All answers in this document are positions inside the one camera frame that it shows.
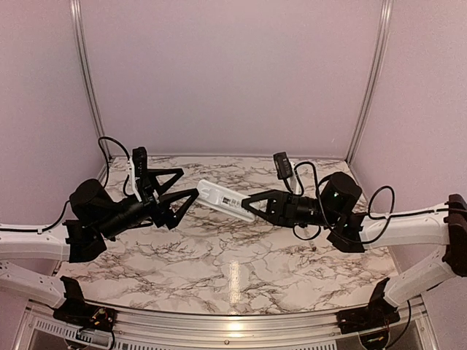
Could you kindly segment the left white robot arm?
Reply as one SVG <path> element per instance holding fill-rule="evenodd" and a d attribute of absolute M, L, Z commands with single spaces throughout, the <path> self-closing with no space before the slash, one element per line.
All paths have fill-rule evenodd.
<path fill-rule="evenodd" d="M 92 308 L 85 303 L 78 281 L 45 276 L 13 265 L 12 259 L 51 259 L 68 263 L 95 260 L 106 242 L 148 222 L 173 229 L 197 199 L 197 189 L 169 192 L 183 175 L 173 170 L 135 170 L 130 179 L 132 195 L 115 202 L 97 179 L 83 182 L 68 204 L 73 220 L 35 228 L 1 227 L 1 288 L 58 309 L 76 324 L 87 324 Z"/>

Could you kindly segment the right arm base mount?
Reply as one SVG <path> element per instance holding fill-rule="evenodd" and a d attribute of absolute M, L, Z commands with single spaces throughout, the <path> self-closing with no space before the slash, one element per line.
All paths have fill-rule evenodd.
<path fill-rule="evenodd" d="M 342 334 L 385 327 L 400 321 L 398 307 L 390 305 L 384 299 L 384 289 L 389 280 L 383 279 L 375 286 L 366 306 L 339 311 L 336 314 Z"/>

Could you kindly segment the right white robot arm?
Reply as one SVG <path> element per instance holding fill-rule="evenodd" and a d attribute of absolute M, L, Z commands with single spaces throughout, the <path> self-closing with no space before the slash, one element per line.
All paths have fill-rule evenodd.
<path fill-rule="evenodd" d="M 376 327 L 412 297 L 440 283 L 466 276 L 466 202 L 458 194 L 447 202 L 399 214 L 355 213 L 362 190 L 343 172 L 322 180 L 315 197 L 267 190 L 242 201 L 242 208 L 284 228 L 309 225 L 330 231 L 328 240 L 340 252 L 363 253 L 384 246 L 436 244 L 438 249 L 400 275 L 375 287 L 361 319 Z"/>

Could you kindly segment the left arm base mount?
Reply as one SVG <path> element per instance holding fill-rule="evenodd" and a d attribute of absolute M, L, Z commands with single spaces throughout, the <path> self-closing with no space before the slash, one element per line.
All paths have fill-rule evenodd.
<path fill-rule="evenodd" d="M 65 288 L 65 301 L 54 309 L 54 319 L 80 326 L 82 330 L 113 331 L 117 314 L 115 309 L 87 303 L 77 280 L 66 276 L 60 277 L 60 280 Z"/>

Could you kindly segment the white remote control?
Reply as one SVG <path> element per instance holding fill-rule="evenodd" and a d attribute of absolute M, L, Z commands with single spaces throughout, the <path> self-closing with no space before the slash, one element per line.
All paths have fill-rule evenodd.
<path fill-rule="evenodd" d="M 255 215 L 242 207 L 242 201 L 248 198 L 247 195 L 208 182 L 205 179 L 198 182 L 196 189 L 199 193 L 196 201 L 201 205 L 245 222 L 253 222 L 255 220 Z"/>

